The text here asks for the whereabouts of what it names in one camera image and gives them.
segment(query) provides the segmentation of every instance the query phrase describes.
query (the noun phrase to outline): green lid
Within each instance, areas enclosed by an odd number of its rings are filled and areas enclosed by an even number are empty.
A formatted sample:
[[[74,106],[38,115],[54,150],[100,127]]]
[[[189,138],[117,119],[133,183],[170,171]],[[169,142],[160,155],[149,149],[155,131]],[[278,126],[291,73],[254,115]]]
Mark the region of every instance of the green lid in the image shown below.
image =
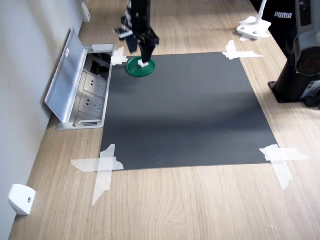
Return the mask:
[[[141,67],[138,64],[138,61],[140,59],[141,59],[141,57],[135,57],[135,58],[132,58],[127,63],[126,69],[127,69],[128,73],[131,76],[134,76],[134,77],[145,77],[145,76],[148,76],[148,75],[152,74],[152,72],[155,70],[155,68],[156,68],[155,61],[153,61],[151,59],[148,66]]]

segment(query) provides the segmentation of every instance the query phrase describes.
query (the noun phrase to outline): white wall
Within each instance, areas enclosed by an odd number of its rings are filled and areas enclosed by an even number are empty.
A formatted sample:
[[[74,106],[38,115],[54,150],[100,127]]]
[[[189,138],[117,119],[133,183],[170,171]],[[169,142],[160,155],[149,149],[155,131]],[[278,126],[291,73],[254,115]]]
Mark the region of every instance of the white wall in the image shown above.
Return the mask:
[[[0,0],[0,239],[16,212],[12,184],[27,184],[50,113],[43,99],[81,0]]]

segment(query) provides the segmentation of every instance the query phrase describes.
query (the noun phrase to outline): open metal cover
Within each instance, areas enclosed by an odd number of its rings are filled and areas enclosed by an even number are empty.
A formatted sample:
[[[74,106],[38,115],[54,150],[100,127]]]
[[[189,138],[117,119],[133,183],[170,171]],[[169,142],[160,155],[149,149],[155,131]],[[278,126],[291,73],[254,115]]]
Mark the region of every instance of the open metal cover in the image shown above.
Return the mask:
[[[62,123],[67,123],[70,119],[87,52],[77,33],[72,29],[44,99]]]

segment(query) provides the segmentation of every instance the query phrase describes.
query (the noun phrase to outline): wooden desk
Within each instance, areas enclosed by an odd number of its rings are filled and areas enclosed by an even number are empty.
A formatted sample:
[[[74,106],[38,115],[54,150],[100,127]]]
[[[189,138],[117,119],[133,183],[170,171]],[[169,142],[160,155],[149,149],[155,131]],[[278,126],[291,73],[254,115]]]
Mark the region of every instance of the wooden desk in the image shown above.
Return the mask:
[[[125,2],[91,0],[82,42],[124,46],[113,28]],[[239,51],[264,56],[241,62],[274,135],[312,158],[288,163],[286,190],[271,164],[120,171],[92,207],[96,173],[81,173],[71,159],[98,157],[102,129],[56,131],[53,118],[28,181],[37,191],[31,215],[16,219],[10,239],[320,238],[320,111],[276,102],[267,82],[278,79],[285,56],[272,37],[240,42],[234,34],[255,14],[249,0],[153,0],[154,54],[222,52],[235,40]]]

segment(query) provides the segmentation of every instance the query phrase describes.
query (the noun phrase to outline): white object in gripper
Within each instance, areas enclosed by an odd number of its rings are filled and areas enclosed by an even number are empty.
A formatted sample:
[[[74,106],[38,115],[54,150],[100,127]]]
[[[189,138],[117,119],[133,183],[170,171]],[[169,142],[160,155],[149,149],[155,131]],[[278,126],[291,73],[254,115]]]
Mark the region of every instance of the white object in gripper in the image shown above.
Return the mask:
[[[32,188],[21,184],[13,184],[8,200],[17,215],[26,216],[31,212],[35,197],[36,191]]]
[[[140,60],[138,61],[138,65],[139,65],[140,67],[144,68],[144,67],[146,67],[146,66],[149,66],[149,62],[143,63],[143,62],[142,62],[142,59],[140,59]]]

